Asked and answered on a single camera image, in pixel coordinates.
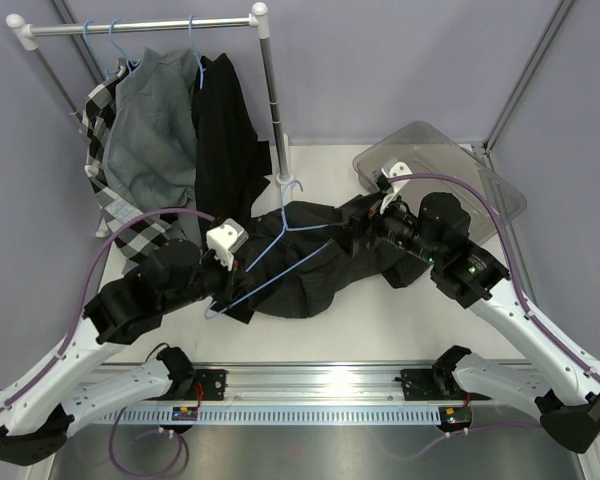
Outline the dark pinstriped shirt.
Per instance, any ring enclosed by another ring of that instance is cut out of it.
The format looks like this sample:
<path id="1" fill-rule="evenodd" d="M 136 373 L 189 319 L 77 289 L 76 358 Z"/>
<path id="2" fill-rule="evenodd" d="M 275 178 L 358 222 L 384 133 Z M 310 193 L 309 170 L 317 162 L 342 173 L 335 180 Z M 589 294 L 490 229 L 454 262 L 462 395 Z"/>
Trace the dark pinstriped shirt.
<path id="1" fill-rule="evenodd" d="M 341 209 L 303 201 L 249 220 L 236 260 L 250 284 L 230 308 L 216 302 L 213 309 L 243 323 L 256 313 L 304 319 L 327 310 L 354 282 L 380 275 L 388 286 L 406 288 L 429 269 L 385 241 L 349 255 L 336 242 L 341 221 Z"/>

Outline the plain black shirt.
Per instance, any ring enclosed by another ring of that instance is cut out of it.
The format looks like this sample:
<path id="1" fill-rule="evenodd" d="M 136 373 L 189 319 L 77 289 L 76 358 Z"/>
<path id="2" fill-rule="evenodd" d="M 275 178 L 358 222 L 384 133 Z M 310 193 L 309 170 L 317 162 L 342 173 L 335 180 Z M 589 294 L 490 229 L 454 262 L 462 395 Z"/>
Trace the plain black shirt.
<path id="1" fill-rule="evenodd" d="M 244 224 L 270 184 L 270 146 L 251 123 L 236 70 L 226 54 L 201 59 L 203 84 L 193 93 L 196 133 L 195 201 L 217 220 Z"/>

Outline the blue hanger of black shirt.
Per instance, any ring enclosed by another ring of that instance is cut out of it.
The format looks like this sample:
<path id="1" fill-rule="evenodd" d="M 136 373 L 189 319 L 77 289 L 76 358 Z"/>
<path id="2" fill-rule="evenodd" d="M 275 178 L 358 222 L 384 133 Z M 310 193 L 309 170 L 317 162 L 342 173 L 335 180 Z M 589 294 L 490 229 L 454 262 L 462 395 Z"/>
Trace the blue hanger of black shirt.
<path id="1" fill-rule="evenodd" d="M 193 21 L 195 19 L 195 15 L 191 14 L 188 18 L 188 22 L 187 22 L 187 30 L 188 30 L 188 36 L 189 36 L 189 41 L 191 43 L 191 49 L 193 51 L 193 55 L 194 58 L 196 60 L 196 64 L 198 67 L 198 88 L 200 90 L 202 90 L 204 88 L 204 81 L 205 81 L 205 66 L 203 65 L 202 62 L 202 56 L 200 55 L 197 46 L 196 46 L 196 42 L 194 39 L 194 26 L 193 26 Z"/>

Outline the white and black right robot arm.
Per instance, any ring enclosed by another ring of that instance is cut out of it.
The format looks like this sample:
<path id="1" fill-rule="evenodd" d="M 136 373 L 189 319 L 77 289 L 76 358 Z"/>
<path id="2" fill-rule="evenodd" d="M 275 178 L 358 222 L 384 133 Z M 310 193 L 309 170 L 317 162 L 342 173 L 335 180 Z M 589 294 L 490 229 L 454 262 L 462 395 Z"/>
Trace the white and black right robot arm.
<path id="1" fill-rule="evenodd" d="M 584 454 L 600 434 L 600 360 L 562 332 L 515 283 L 513 272 L 469 237 L 470 216 L 450 193 L 426 195 L 418 213 L 400 199 L 368 210 L 371 237 L 428 263 L 437 289 L 502 334 L 534 367 L 524 373 L 452 346 L 432 366 L 442 396 L 464 391 L 537 420 Z"/>

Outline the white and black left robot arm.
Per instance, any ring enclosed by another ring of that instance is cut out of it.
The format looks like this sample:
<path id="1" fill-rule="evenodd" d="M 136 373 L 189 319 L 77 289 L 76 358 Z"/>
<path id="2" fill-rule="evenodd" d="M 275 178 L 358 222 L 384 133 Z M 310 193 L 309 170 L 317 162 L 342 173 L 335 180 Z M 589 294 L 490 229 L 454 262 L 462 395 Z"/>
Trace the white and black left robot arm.
<path id="1" fill-rule="evenodd" d="M 73 332 L 12 386 L 0 390 L 0 461 L 30 466 L 55 454 L 98 417 L 148 399 L 199 389 L 191 360 L 167 347 L 153 360 L 90 387 L 84 378 L 165 315 L 230 290 L 238 267 L 227 254 L 177 240 L 98 292 L 78 310 Z"/>

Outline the black white checked shirt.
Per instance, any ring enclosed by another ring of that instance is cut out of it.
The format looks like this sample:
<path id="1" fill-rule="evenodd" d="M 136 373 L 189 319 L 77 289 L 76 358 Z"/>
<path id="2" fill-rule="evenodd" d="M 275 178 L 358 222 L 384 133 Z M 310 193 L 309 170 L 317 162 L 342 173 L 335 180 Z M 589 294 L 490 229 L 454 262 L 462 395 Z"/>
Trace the black white checked shirt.
<path id="1" fill-rule="evenodd" d="M 109 187 L 103 165 L 105 146 L 116 117 L 116 87 L 127 75 L 128 70 L 122 66 L 115 75 L 97 85 L 88 94 L 82 113 L 81 132 L 88 140 L 84 170 L 102 212 L 99 234 L 104 237 L 141 214 Z M 128 262 L 137 264 L 168 240 L 183 237 L 177 218 L 162 215 L 134 224 L 121 233 L 114 244 Z"/>

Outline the grey shirt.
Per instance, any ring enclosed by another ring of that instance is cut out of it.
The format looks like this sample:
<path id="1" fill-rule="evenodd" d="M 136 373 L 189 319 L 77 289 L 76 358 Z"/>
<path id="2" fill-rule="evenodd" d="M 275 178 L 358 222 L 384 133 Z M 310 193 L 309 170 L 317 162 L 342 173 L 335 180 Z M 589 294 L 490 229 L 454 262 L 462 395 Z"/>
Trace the grey shirt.
<path id="1" fill-rule="evenodd" d="M 185 132 L 193 133 L 191 150 L 177 137 L 172 119 L 140 120 L 130 128 L 131 138 L 123 140 L 122 151 L 114 152 L 114 125 L 123 119 L 116 106 L 116 117 L 104 153 L 104 172 L 109 187 L 139 210 L 168 207 L 196 207 L 196 134 L 191 113 L 185 116 Z"/>

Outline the blue hanger of grey shirt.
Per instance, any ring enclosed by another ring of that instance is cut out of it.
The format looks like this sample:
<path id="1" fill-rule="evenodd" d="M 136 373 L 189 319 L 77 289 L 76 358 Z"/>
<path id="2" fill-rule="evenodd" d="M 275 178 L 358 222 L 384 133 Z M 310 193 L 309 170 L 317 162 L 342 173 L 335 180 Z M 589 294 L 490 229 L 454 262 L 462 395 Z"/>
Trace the blue hanger of grey shirt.
<path id="1" fill-rule="evenodd" d="M 121 19 L 114 19 L 108 27 L 108 38 L 110 43 L 114 46 L 114 48 L 120 53 L 121 58 L 124 60 L 127 70 L 129 72 L 133 72 L 140 65 L 140 61 L 133 60 L 129 54 L 125 51 L 123 46 L 117 41 L 115 38 L 115 29 L 116 26 L 121 23 Z"/>

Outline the blue hanger of checked shirt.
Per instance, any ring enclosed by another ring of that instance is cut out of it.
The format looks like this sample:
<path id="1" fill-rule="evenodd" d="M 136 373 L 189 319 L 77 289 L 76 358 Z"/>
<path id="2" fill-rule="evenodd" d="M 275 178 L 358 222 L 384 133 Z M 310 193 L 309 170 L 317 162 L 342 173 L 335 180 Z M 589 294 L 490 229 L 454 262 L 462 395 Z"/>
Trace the blue hanger of checked shirt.
<path id="1" fill-rule="evenodd" d="M 88 28 L 89 26 L 93 23 L 92 20 L 88 19 L 86 20 L 83 24 L 82 24 L 82 39 L 89 51 L 89 53 L 92 55 L 93 60 L 95 62 L 95 64 L 98 67 L 99 72 L 102 74 L 104 79 L 109 79 L 112 76 L 112 72 L 109 70 L 108 66 L 106 65 L 106 63 L 101 59 L 101 57 L 98 55 L 96 49 L 94 48 L 91 40 L 89 39 L 89 32 L 88 32 Z"/>

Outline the clear plastic bin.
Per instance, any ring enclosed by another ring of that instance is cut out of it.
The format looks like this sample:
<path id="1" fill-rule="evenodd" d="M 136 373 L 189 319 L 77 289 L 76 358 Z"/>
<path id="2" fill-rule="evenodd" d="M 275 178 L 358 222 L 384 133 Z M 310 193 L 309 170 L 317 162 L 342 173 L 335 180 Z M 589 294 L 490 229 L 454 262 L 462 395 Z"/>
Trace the clear plastic bin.
<path id="1" fill-rule="evenodd" d="M 370 193 L 377 190 L 374 174 L 389 162 L 403 162 L 411 173 L 443 174 L 461 180 L 483 195 L 510 223 L 527 207 L 522 193 L 493 170 L 480 163 L 469 151 L 449 139 L 432 125 L 415 121 L 358 154 L 352 162 L 360 185 Z M 453 194 L 471 216 L 469 236 L 482 244 L 496 234 L 484 206 L 464 188 L 438 179 L 411 180 L 401 190 L 402 199 L 412 212 L 431 192 Z"/>

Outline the metal clothes rack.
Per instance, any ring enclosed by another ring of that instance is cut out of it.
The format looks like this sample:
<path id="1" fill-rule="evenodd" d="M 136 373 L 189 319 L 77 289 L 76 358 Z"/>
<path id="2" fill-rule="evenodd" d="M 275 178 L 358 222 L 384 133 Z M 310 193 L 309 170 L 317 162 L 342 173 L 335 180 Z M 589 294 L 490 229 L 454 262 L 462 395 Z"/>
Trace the metal clothes rack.
<path id="1" fill-rule="evenodd" d="M 159 31 L 187 30 L 186 20 L 121 22 L 116 26 L 116 33 L 146 33 Z M 108 36 L 109 24 L 94 24 L 89 28 L 89 36 L 105 34 Z M 37 39 L 52 36 L 79 36 L 82 38 L 82 24 L 63 24 L 56 26 L 34 26 L 18 14 L 6 17 L 6 25 L 14 32 L 24 50 L 37 55 L 43 69 L 47 72 L 55 88 L 69 106 L 71 114 L 78 111 L 73 100 L 66 92 L 63 84 L 55 75 L 52 67 L 41 54 Z M 279 102 L 273 70 L 270 45 L 270 26 L 268 6 L 257 2 L 251 13 L 243 18 L 198 19 L 193 21 L 194 30 L 213 28 L 252 28 L 258 33 L 264 75 L 268 91 L 271 111 L 271 122 L 277 152 L 276 182 L 284 187 L 291 184 L 294 176 L 291 172 L 288 152 L 288 138 L 283 131 Z M 186 133 L 185 116 L 191 113 L 193 93 L 198 86 L 198 67 L 192 49 L 173 50 L 160 55 L 150 49 L 144 52 L 140 65 L 117 87 L 116 106 L 123 109 L 123 119 L 114 125 L 114 152 L 122 151 L 123 140 L 131 138 L 130 128 L 140 120 L 172 119 L 178 138 L 185 140 L 186 147 L 191 150 L 194 145 L 193 133 Z"/>

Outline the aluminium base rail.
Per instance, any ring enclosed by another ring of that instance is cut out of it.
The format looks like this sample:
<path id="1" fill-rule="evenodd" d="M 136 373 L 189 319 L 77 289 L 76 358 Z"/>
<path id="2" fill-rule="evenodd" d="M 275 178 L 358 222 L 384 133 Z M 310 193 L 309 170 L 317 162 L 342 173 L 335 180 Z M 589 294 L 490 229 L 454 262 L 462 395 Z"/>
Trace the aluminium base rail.
<path id="1" fill-rule="evenodd" d="M 139 402 L 183 405 L 227 402 L 254 405 L 365 404 L 406 401 L 460 406 L 465 401 L 535 409 L 542 397 L 581 405 L 592 389 L 587 376 L 563 366 L 546 373 L 510 368 L 469 355 L 457 366 L 243 365 L 169 367 L 151 360 L 117 376 L 86 384 L 50 373 L 32 390 L 50 408 L 59 404 L 109 412 Z"/>

